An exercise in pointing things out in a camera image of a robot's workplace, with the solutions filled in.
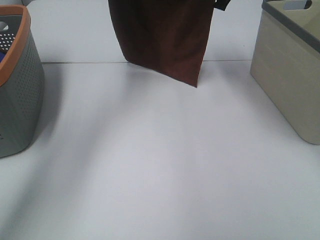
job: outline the dark red fabric bag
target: dark red fabric bag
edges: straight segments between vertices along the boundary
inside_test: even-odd
[[[214,7],[230,0],[108,0],[127,61],[197,87]]]

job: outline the bin handle cutout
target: bin handle cutout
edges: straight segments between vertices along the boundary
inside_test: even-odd
[[[287,1],[284,4],[283,9],[285,11],[292,11],[292,10],[307,10],[311,7],[312,0],[293,0]]]
[[[4,21],[0,21],[0,32],[5,32],[9,30],[8,24],[6,24]]]

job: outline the black strap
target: black strap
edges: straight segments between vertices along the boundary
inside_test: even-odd
[[[216,0],[214,8],[225,11],[231,0]]]

